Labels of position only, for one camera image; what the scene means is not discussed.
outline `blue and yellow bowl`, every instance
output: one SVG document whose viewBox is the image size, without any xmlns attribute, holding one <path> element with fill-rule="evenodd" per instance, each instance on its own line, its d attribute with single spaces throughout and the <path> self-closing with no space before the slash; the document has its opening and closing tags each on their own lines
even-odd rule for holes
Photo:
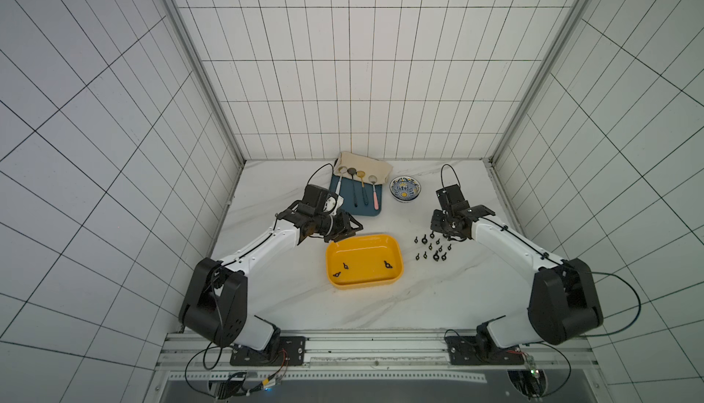
<svg viewBox="0 0 704 403">
<path fill-rule="evenodd" d="M 396 177 L 389 184 L 393 198 L 402 203 L 412 202 L 420 194 L 420 183 L 413 177 Z"/>
</svg>

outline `yellow tray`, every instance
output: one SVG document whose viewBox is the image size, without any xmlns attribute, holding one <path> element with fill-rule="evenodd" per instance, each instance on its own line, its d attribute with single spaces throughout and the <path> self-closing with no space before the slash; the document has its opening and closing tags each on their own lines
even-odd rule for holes
<svg viewBox="0 0 704 403">
<path fill-rule="evenodd" d="M 341 290 L 396 282 L 403 275 L 403 258 L 389 235 L 357 236 L 331 242 L 325 252 L 327 278 Z"/>
</svg>

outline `gold spoon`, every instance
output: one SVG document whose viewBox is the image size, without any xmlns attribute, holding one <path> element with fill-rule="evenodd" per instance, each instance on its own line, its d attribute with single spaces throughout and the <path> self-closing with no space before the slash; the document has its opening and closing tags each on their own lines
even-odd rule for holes
<svg viewBox="0 0 704 403">
<path fill-rule="evenodd" d="M 359 177 L 359 180 L 362 182 L 362 200 L 364 200 L 364 205 L 369 206 L 369 197 L 367 196 L 367 193 L 364 190 L 364 176 L 367 175 L 365 171 L 357 171 L 357 177 Z"/>
<path fill-rule="evenodd" d="M 374 189 L 374 210 L 379 210 L 379 200 L 377 199 L 377 177 L 369 176 L 369 183 L 372 183 L 372 189 Z"/>
</svg>

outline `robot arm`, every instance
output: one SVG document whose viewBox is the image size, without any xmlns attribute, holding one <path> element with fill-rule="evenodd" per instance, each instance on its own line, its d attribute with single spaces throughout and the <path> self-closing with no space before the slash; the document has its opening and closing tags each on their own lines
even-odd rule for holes
<svg viewBox="0 0 704 403">
<path fill-rule="evenodd" d="M 545 340 L 553 345 L 603 323 L 589 266 L 566 261 L 510 231 L 483 205 L 470 206 L 458 185 L 436 191 L 442 210 L 433 213 L 431 229 L 447 239 L 476 240 L 496 253 L 532 285 L 527 310 L 501 316 L 477 327 L 480 356 L 522 343 Z"/>
<path fill-rule="evenodd" d="M 236 343 L 276 355 L 279 329 L 247 314 L 247 276 L 262 261 L 293 249 L 309 236 L 340 241 L 361 231 L 362 225 L 340 209 L 342 203 L 338 194 L 309 184 L 303 199 L 277 214 L 273 225 L 248 245 L 219 261 L 201 260 L 191 276 L 179 321 L 216 346 Z"/>
</svg>

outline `cable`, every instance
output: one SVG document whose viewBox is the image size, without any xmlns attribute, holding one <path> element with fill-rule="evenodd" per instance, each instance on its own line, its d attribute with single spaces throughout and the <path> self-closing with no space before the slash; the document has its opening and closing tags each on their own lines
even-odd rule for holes
<svg viewBox="0 0 704 403">
<path fill-rule="evenodd" d="M 487 218 L 486 216 L 483 216 L 482 218 L 485 219 L 485 220 L 487 220 L 487 221 L 489 221 L 489 222 L 492 222 L 492 223 L 496 224 L 496 225 L 501 229 L 502 232 L 504 232 L 504 231 L 505 231 L 505 232 L 509 232 L 511 235 L 514 236 L 514 238 L 516 238 L 517 240 L 521 241 L 523 244 L 525 244 L 526 246 L 528 246 L 529 248 L 531 248 L 535 253 L 539 254 L 542 258 L 547 258 L 547 257 L 548 257 L 548 252 L 541 252 L 541 251 L 539 251 L 538 249 L 534 248 L 533 246 L 531 246 L 530 244 L 528 244 L 527 242 L 525 242 L 520 236 L 518 236 L 518 235 L 516 235 L 514 232 L 511 232 L 510 230 L 508 230 L 508 225 L 507 225 L 507 224 L 504 224 L 504 225 L 502 226 L 501 224 L 497 223 L 496 221 L 494 221 L 494 220 L 492 220 L 492 219 L 490 219 L 490 218 Z"/>
<path fill-rule="evenodd" d="M 223 344 L 223 334 L 224 334 L 223 315 L 220 313 L 220 305 L 217 303 L 216 288 L 213 285 L 212 277 L 210 278 L 210 289 L 213 291 L 213 296 L 215 297 L 217 317 L 220 318 L 220 344 L 222 345 Z M 220 361 L 220 357 L 223 356 L 223 347 L 220 347 L 220 352 L 217 354 L 216 363 L 213 363 L 213 365 L 210 368 L 208 368 L 206 365 L 206 356 L 208 355 L 208 350 L 210 349 L 210 345 L 212 345 L 212 342 L 208 343 L 208 346 L 206 348 L 206 352 L 203 354 L 203 367 L 206 369 L 206 371 L 214 370 L 215 367 L 217 366 L 217 363 Z"/>
<path fill-rule="evenodd" d="M 315 174 L 317 174 L 319 170 L 325 168 L 326 166 L 330 166 L 330 169 L 332 169 L 332 171 L 335 172 L 335 168 L 332 166 L 332 163 L 326 163 L 326 164 L 322 165 L 320 168 L 316 169 L 314 173 L 312 173 L 311 177 L 308 179 L 308 182 L 305 185 L 308 186 L 308 184 L 311 183 L 311 180 L 315 176 Z"/>
<path fill-rule="evenodd" d="M 502 232 L 503 232 L 503 231 L 509 232 L 509 233 L 510 233 L 511 235 L 513 235 L 517 240 L 521 241 L 523 244 L 525 244 L 525 245 L 528 246 L 529 248 L 533 249 L 533 251 L 534 251 L 535 253 L 539 254 L 540 257 L 541 257 L 541 259 L 547 259 L 548 261 L 550 261 L 551 263 L 553 263 L 553 264 L 555 264 L 555 265 L 557 265 L 557 266 L 561 266 L 561 267 L 564 267 L 564 268 L 568 268 L 569 270 L 576 271 L 576 272 L 583 273 L 583 274 L 613 276 L 613 277 L 615 277 L 616 279 L 618 279 L 619 281 L 621 281 L 622 283 L 626 284 L 626 285 L 628 286 L 628 288 L 631 289 L 631 291 L 633 292 L 633 294 L 636 295 L 636 301 L 638 301 L 638 312 L 636 312 L 636 316 L 633 318 L 633 320 L 631 320 L 631 322 L 630 322 L 628 325 L 626 325 L 625 327 L 621 328 L 620 330 L 612 331 L 611 333 L 605 333 L 605 334 L 584 335 L 584 337 L 604 337 L 604 336 L 612 336 L 612 335 L 614 335 L 614 334 L 618 334 L 618 333 L 620 333 L 620 332 L 622 332 L 622 331 L 625 331 L 625 330 L 631 328 L 631 327 L 633 326 L 633 324 L 636 323 L 636 320 L 638 320 L 638 317 L 640 317 L 640 315 L 641 315 L 641 310 L 643 309 L 643 302 L 641 302 L 641 297 L 640 297 L 640 295 L 638 295 L 638 292 L 636 291 L 636 289 L 633 288 L 633 285 L 629 284 L 628 281 L 626 281 L 625 279 L 621 278 L 619 275 L 617 275 L 617 274 L 609 274 L 609 273 L 606 273 L 606 272 L 603 272 L 603 271 L 580 270 L 580 269 L 578 269 L 578 268 L 571 267 L 571 266 L 564 265 L 564 264 L 558 263 L 558 262 L 556 262 L 556 261 L 553 261 L 552 259 L 548 258 L 548 255 L 550 255 L 548 252 L 541 252 L 541 251 L 539 251 L 538 249 L 534 248 L 533 246 L 531 246 L 530 244 L 528 244 L 527 242 L 525 242 L 520 236 L 518 236 L 518 235 L 516 235 L 514 232 L 510 231 L 510 230 L 508 229 L 508 226 L 507 226 L 506 224 L 504 224 L 504 225 L 502 226 L 501 224 L 495 222 L 495 221 L 492 220 L 492 219 L 487 218 L 486 216 L 483 217 L 483 218 L 484 218 L 485 220 L 489 221 L 489 222 L 492 222 L 492 223 L 496 224 L 496 225 L 501 229 Z"/>
<path fill-rule="evenodd" d="M 557 264 L 557 263 L 555 263 L 552 259 L 550 259 L 550 258 L 548 258 L 548 257 L 545 257 L 545 259 L 547 259 L 548 261 L 552 262 L 553 264 Z M 631 327 L 633 326 L 633 324 L 636 323 L 636 320 L 638 320 L 638 317 L 641 316 L 641 310 L 643 309 L 643 302 L 641 302 L 641 297 L 640 297 L 640 295 L 638 295 L 638 292 L 636 291 L 636 289 L 633 288 L 633 285 L 629 284 L 628 281 L 626 281 L 625 279 L 623 279 L 623 278 L 620 277 L 619 275 L 617 275 L 617 274 L 609 274 L 609 273 L 606 273 L 606 272 L 603 272 L 603 271 L 579 270 L 579 269 L 577 269 L 577 268 L 569 267 L 569 266 L 563 266 L 563 267 L 569 268 L 570 270 L 573 270 L 573 271 L 582 272 L 583 274 L 613 276 L 613 277 L 615 277 L 616 279 L 618 279 L 619 281 L 621 281 L 622 283 L 628 285 L 628 288 L 630 288 L 631 291 L 633 292 L 633 294 L 636 295 L 636 300 L 638 301 L 638 311 L 636 312 L 636 316 L 633 318 L 633 320 L 631 320 L 630 323 L 628 323 L 628 325 L 626 325 L 625 327 L 623 327 L 623 328 L 621 328 L 621 329 L 619 329 L 619 330 L 612 331 L 611 333 L 589 334 L 589 335 L 585 334 L 585 335 L 583 335 L 584 337 L 604 337 L 604 336 L 613 336 L 614 334 L 621 333 L 621 332 L 623 332 L 623 331 L 625 331 L 625 330 L 631 328 Z"/>
<path fill-rule="evenodd" d="M 466 337 L 462 336 L 460 333 L 458 333 L 457 330 L 453 330 L 453 329 L 445 330 L 445 334 L 442 336 L 442 338 L 445 340 L 445 343 L 447 343 L 447 333 L 449 333 L 450 331 L 452 331 L 454 334 L 456 334 L 458 337 L 463 339 L 466 343 L 470 344 L 471 346 L 473 346 L 473 347 L 477 346 L 476 342 L 469 340 L 468 338 L 466 338 Z"/>
<path fill-rule="evenodd" d="M 442 184 L 442 187 L 445 187 L 445 182 L 442 180 L 442 171 L 445 169 L 445 166 L 449 166 L 450 169 L 452 169 L 452 172 L 455 174 L 455 180 L 457 180 L 457 187 L 462 189 L 462 185 L 460 184 L 460 179 L 457 178 L 457 173 L 455 172 L 455 169 L 452 167 L 451 164 L 445 163 L 442 168 L 440 168 L 440 184 Z"/>
<path fill-rule="evenodd" d="M 565 381 L 562 382 L 562 384 L 561 384 L 560 386 L 558 386 L 555 390 L 550 391 L 550 392 L 548 392 L 547 394 L 541 394 L 541 396 L 540 396 L 541 398 L 542 398 L 542 397 L 548 397 L 549 395 L 555 394 L 557 391 L 561 390 L 563 386 L 565 386 L 565 385 L 568 384 L 569 377 L 572 375 L 572 364 L 569 363 L 568 357 L 567 357 L 566 355 L 564 355 L 564 354 L 562 353 L 562 351 L 559 351 L 559 350 L 558 350 L 557 348 L 555 348 L 554 346 L 548 345 L 548 344 L 542 343 L 542 342 L 533 342 L 533 343 L 537 343 L 538 345 L 545 345 L 546 347 L 550 347 L 550 348 L 554 349 L 555 351 L 557 351 L 557 352 L 560 354 L 560 356 L 564 357 L 564 358 L 565 358 L 565 361 L 568 363 L 569 371 L 568 371 L 568 376 L 567 376 L 567 378 L 565 379 Z M 547 385 L 547 383 L 548 383 L 548 376 L 547 376 L 547 375 L 545 376 L 545 383 L 546 383 L 546 385 Z"/>
<path fill-rule="evenodd" d="M 207 351 L 208 348 L 210 348 L 210 343 L 208 343 L 208 346 L 207 346 L 206 349 L 202 349 L 201 351 L 198 351 L 196 354 L 193 355 L 193 357 L 191 357 L 191 359 L 188 361 L 188 363 L 186 363 L 186 367 L 183 369 L 183 376 L 184 376 L 184 378 L 186 379 L 186 384 L 188 385 L 188 387 L 189 387 L 190 389 L 192 389 L 192 390 L 198 392 L 198 394 L 203 394 L 203 395 L 207 395 L 208 397 L 211 397 L 211 398 L 216 398 L 215 395 L 209 394 L 209 393 L 207 393 L 207 392 L 205 392 L 205 391 L 197 390 L 196 388 L 193 387 L 193 385 L 191 385 L 191 382 L 188 381 L 188 366 L 191 364 L 191 362 L 193 361 L 193 359 L 196 358 L 197 355 L 201 354 L 202 352 Z"/>
<path fill-rule="evenodd" d="M 288 357 L 289 354 L 286 352 L 286 349 L 283 348 L 281 348 L 281 352 L 284 354 L 284 359 L 281 361 L 281 366 L 279 366 L 279 369 L 277 369 L 276 372 L 273 373 L 270 377 L 276 377 L 276 375 L 281 372 L 282 368 L 284 367 L 284 363 L 286 363 L 286 357 Z"/>
<path fill-rule="evenodd" d="M 291 361 L 291 358 L 289 357 L 288 352 L 286 352 L 286 349 L 281 348 L 281 350 L 284 352 L 284 359 L 286 360 L 286 369 L 284 370 L 284 373 L 281 374 L 281 377 L 279 377 L 279 380 L 284 380 L 284 375 L 286 375 L 287 372 L 289 372 L 289 362 Z"/>
<path fill-rule="evenodd" d="M 273 233 L 270 233 L 266 238 L 264 238 L 264 240 L 263 240 L 262 242 L 260 242 L 259 244 L 257 244 L 257 245 L 254 246 L 253 248 L 251 248 L 250 250 L 247 250 L 246 252 L 244 252 L 244 254 L 243 254 L 243 255 L 240 255 L 239 258 L 235 259 L 234 261 L 230 261 L 230 262 L 228 262 L 227 264 L 223 264 L 221 267 L 227 267 L 227 266 L 229 266 L 230 264 L 234 264 L 234 263 L 238 262 L 240 259 L 244 258 L 244 257 L 247 256 L 249 253 L 251 253 L 254 249 L 256 249 L 256 248 L 258 248 L 259 246 L 261 246 L 262 244 L 264 244 L 264 243 L 266 242 L 266 240 L 268 240 L 268 239 L 271 238 L 272 236 L 273 236 Z"/>
</svg>

